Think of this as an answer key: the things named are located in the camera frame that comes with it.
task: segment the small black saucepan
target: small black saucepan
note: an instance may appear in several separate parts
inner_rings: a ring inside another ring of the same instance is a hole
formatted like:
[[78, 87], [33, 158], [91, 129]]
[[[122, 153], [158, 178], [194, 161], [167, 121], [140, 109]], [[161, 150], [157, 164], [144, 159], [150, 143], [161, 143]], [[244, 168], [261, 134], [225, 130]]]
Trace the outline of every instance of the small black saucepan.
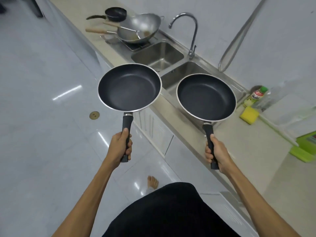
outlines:
[[[98, 96], [107, 107], [124, 112], [123, 127], [131, 129], [133, 112], [151, 105], [159, 96], [162, 82], [158, 73], [145, 65], [130, 63], [109, 70], [100, 80]], [[128, 162], [124, 155], [121, 162]]]
[[105, 10], [105, 15], [93, 15], [90, 17], [87, 17], [86, 20], [94, 19], [94, 18], [103, 18], [103, 19], [109, 19], [113, 22], [121, 22], [126, 19], [127, 12], [124, 8], [121, 7], [110, 7]]
[[[210, 139], [213, 134], [212, 122], [225, 120], [234, 113], [237, 105], [234, 92], [229, 85], [215, 76], [192, 74], [179, 82], [176, 93], [183, 109], [204, 121], [207, 143], [214, 155], [214, 144]], [[211, 169], [219, 169], [215, 155]]]

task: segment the faucet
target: faucet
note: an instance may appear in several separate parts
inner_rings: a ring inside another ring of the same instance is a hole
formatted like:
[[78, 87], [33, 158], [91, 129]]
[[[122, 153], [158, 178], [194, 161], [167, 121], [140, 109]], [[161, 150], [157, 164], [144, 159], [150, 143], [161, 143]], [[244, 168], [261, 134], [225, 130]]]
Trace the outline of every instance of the faucet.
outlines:
[[173, 18], [173, 20], [172, 20], [171, 23], [169, 24], [169, 29], [172, 28], [172, 25], [173, 25], [174, 21], [175, 21], [176, 19], [178, 19], [179, 17], [182, 17], [182, 16], [191, 17], [191, 18], [194, 20], [194, 22], [195, 22], [194, 35], [193, 35], [193, 39], [192, 39], [192, 43], [191, 43], [191, 48], [190, 48], [190, 51], [189, 51], [189, 54], [188, 54], [189, 58], [192, 59], [192, 58], [194, 57], [194, 55], [195, 55], [194, 52], [195, 52], [196, 45], [194, 45], [194, 42], [195, 42], [195, 37], [196, 37], [197, 32], [198, 32], [198, 21], [197, 21], [197, 19], [195, 18], [195, 16], [194, 16], [192, 13], [190, 13], [190, 12], [180, 13], [179, 15], [176, 15], [176, 16]]

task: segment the black rubber handle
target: black rubber handle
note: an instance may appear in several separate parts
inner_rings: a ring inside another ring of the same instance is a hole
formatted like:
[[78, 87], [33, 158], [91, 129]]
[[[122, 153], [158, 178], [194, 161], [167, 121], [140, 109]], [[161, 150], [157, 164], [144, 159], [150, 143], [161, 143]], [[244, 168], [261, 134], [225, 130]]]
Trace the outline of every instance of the black rubber handle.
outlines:
[[[133, 119], [134, 119], [133, 113], [124, 112], [122, 131], [124, 130], [124, 128], [128, 128], [128, 137], [126, 139], [126, 149], [128, 149], [127, 144], [130, 140], [130, 131], [131, 131], [131, 125], [132, 125]], [[128, 162], [128, 155], [123, 155], [121, 162]]]
[[106, 19], [106, 16], [104, 16], [104, 15], [93, 15], [93, 16], [87, 17], [86, 20], [94, 19], [94, 18], [103, 18], [103, 19]]
[[212, 155], [214, 156], [213, 161], [211, 163], [211, 169], [212, 170], [219, 170], [218, 162], [217, 162], [217, 159], [215, 158], [215, 155], [214, 155], [214, 144], [211, 141], [211, 137], [210, 137], [211, 134], [214, 134], [213, 126], [211, 125], [211, 123], [204, 123], [202, 128], [206, 134], [207, 145], [211, 149]]

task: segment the stainless steel wok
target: stainless steel wok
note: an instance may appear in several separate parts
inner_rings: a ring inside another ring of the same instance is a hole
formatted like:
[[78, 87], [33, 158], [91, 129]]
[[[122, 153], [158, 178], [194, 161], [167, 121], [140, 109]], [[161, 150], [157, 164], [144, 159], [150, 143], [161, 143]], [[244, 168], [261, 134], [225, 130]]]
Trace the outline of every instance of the stainless steel wok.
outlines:
[[116, 34], [117, 37], [124, 42], [141, 44], [147, 42], [156, 34], [156, 32], [159, 30], [162, 19], [164, 19], [164, 16], [160, 17], [153, 13], [143, 13], [132, 17], [127, 17], [124, 21], [120, 22], [122, 27], [127, 27], [136, 31], [142, 31], [145, 35], [145, 38], [142, 39], [139, 39], [134, 31], [129, 31], [123, 28], [118, 28], [117, 32], [94, 28], [86, 28], [86, 31], [104, 34]]

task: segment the bare foot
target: bare foot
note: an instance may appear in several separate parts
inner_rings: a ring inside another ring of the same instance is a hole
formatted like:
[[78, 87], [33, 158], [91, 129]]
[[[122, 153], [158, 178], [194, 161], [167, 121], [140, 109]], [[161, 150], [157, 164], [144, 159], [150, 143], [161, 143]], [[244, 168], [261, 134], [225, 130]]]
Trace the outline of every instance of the bare foot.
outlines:
[[147, 177], [148, 188], [152, 187], [155, 190], [155, 189], [157, 189], [158, 184], [159, 184], [159, 182], [155, 177], [148, 175], [148, 177]]

